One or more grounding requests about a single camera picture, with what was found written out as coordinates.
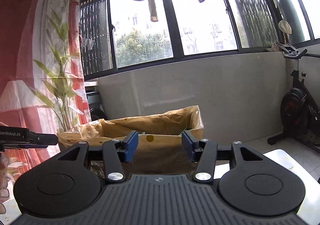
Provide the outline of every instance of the window frame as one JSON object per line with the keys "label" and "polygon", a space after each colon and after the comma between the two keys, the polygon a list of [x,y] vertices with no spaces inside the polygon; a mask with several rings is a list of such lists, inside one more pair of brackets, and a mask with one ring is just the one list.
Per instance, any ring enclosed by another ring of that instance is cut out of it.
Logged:
{"label": "window frame", "polygon": [[[84,2],[87,2],[87,1],[90,1],[90,0],[81,0],[80,4],[83,4]],[[156,60],[156,61],[148,61],[148,62],[143,62],[143,63],[138,63],[138,64],[118,68],[117,64],[116,64],[116,52],[115,52],[114,31],[113,31],[114,26],[111,21],[112,15],[111,15],[111,11],[110,11],[110,0],[106,0],[107,20],[108,20],[109,40],[110,40],[109,46],[111,49],[110,53],[111,53],[113,68],[85,75],[84,76],[85,81],[91,80],[94,78],[100,78],[100,77],[104,77],[104,76],[108,76],[108,75],[113,75],[116,73],[122,73],[122,72],[130,71],[130,70],[137,70],[137,69],[153,67],[153,66],[158,66],[158,65],[168,64],[168,63],[174,63],[174,62],[179,62],[179,61],[211,58],[211,57],[226,56],[226,55],[246,54],[246,53],[261,53],[261,52],[266,52],[267,51],[266,49],[270,48],[270,47],[242,48],[239,32],[238,32],[238,29],[236,26],[236,21],[233,16],[233,12],[232,12],[230,3],[228,0],[224,0],[225,6],[226,6],[226,13],[228,13],[228,15],[229,15],[229,18],[231,21],[231,26],[232,26],[232,29],[233,29],[233,32],[235,35],[237,49],[236,50],[213,51],[213,52],[208,52],[208,53],[196,53],[196,54],[185,55],[183,52],[182,40],[180,37],[180,31],[179,31],[175,11],[173,8],[172,0],[162,0],[162,1],[163,1],[163,5],[164,5],[164,12],[165,12],[166,19],[167,19],[167,25],[168,25],[169,36],[170,36],[171,45],[172,45],[173,57],[167,58],[167,59],[160,59],[160,60]],[[273,0],[266,0],[266,2],[268,4],[268,8],[271,12],[273,21],[275,23],[279,40],[283,41],[283,34],[277,25],[277,22],[282,20],[281,13],[280,13],[279,9],[275,7]],[[294,44],[297,48],[320,43],[320,38],[314,39],[312,29],[311,28],[309,29],[309,27],[308,27],[308,30],[311,31],[310,36],[312,36],[313,39],[302,42],[302,43]]]}

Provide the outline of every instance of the metal bolt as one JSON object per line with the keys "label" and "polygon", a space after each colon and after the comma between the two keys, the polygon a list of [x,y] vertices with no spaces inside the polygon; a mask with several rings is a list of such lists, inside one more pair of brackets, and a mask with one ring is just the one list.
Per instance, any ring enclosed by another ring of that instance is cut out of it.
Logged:
{"label": "metal bolt", "polygon": [[112,180],[112,181],[119,181],[119,180],[123,179],[123,174],[119,173],[119,172],[112,172],[112,173],[108,174],[108,179]]}
{"label": "metal bolt", "polygon": [[207,172],[199,172],[196,174],[196,179],[200,181],[207,181],[211,178],[211,175],[208,174]]}

